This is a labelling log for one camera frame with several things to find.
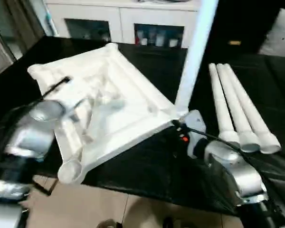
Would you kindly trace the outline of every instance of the tile floor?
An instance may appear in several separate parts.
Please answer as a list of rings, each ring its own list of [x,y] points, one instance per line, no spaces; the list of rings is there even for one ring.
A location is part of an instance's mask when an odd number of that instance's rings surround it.
[[[41,176],[35,180],[45,188],[54,181]],[[23,205],[31,211],[27,228],[96,228],[107,219],[124,228],[161,228],[167,216],[185,219],[197,228],[242,228],[236,217],[85,185],[58,183],[50,197],[33,190]]]

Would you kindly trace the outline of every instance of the black table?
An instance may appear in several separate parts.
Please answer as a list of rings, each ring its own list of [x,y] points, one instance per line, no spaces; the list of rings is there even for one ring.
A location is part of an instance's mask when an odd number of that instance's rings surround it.
[[[38,97],[37,83],[27,73],[35,63],[47,63],[102,47],[87,40],[45,37],[0,75],[0,118],[11,108]],[[120,51],[170,101],[174,102],[186,50],[120,44]],[[230,63],[283,149],[273,155],[254,153],[251,162],[270,179],[270,194],[285,203],[285,58],[262,55],[207,55],[195,85],[190,109],[198,109],[207,132],[218,135],[207,63]],[[192,208],[234,214],[219,199],[203,161],[175,158],[183,152],[168,128],[90,171],[84,184],[160,199]],[[39,174],[55,177],[62,160],[54,142]]]

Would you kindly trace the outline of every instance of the wire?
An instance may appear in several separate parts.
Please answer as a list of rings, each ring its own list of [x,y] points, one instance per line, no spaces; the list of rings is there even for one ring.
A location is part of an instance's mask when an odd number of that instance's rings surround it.
[[[193,128],[189,128],[189,127],[186,127],[188,130],[190,130],[191,132],[195,132],[195,133],[197,133],[197,134],[201,134],[201,135],[204,135],[204,136],[206,136],[206,137],[208,137],[208,138],[211,138],[211,139],[213,139],[213,140],[216,140],[216,141],[219,141],[219,142],[221,142],[221,143],[224,143],[225,145],[227,145],[227,146],[229,146],[229,147],[231,147],[233,150],[235,150],[235,151],[241,151],[241,149],[240,148],[238,148],[238,147],[236,147],[235,145],[233,145],[233,144],[231,144],[231,143],[229,143],[229,142],[227,142],[227,141],[225,141],[225,140],[222,140],[222,139],[220,139],[220,138],[218,138],[218,137],[216,137],[216,136],[214,136],[214,135],[212,135],[212,134],[208,134],[208,133],[205,133],[205,132],[201,132],[201,131],[199,131],[199,130],[196,130],[196,129],[193,129]]]

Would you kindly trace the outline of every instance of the white pvc pipe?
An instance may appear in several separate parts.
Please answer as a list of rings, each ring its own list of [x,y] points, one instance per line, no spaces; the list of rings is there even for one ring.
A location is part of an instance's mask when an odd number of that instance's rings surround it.
[[[239,136],[241,150],[244,152],[258,151],[260,148],[258,137],[252,132],[248,119],[246,118],[233,86],[229,81],[227,71],[222,64],[218,64],[217,68],[218,75],[231,111],[233,122]]]
[[[266,123],[251,101],[242,84],[238,80],[236,74],[233,72],[231,66],[229,64],[225,64],[225,68],[228,72],[229,79],[233,85],[234,90],[236,91],[237,97],[242,105],[246,117],[248,118],[253,131],[259,138],[261,152],[265,154],[278,152],[281,149],[281,145],[278,139],[268,129]]]
[[[209,64],[212,93],[218,120],[219,138],[240,147],[238,134],[234,131],[229,110],[214,63]]]
[[[176,110],[179,115],[184,115],[189,111],[189,102],[199,73],[218,1],[202,1],[175,100]]]

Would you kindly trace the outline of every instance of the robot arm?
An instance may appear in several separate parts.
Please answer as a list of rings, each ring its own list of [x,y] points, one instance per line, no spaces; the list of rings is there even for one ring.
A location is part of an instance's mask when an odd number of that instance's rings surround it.
[[[34,186],[33,176],[54,140],[56,123],[72,115],[77,105],[86,99],[78,83],[81,82],[62,79],[42,100],[30,105],[7,131],[0,147],[0,227],[25,227],[28,210],[18,203],[27,198]]]
[[[273,207],[259,172],[232,147],[219,141],[208,141],[205,126],[197,110],[189,112],[183,119],[173,121],[179,137],[189,138],[188,154],[203,159],[215,176],[213,184],[237,212],[244,227],[285,227],[285,219]]]

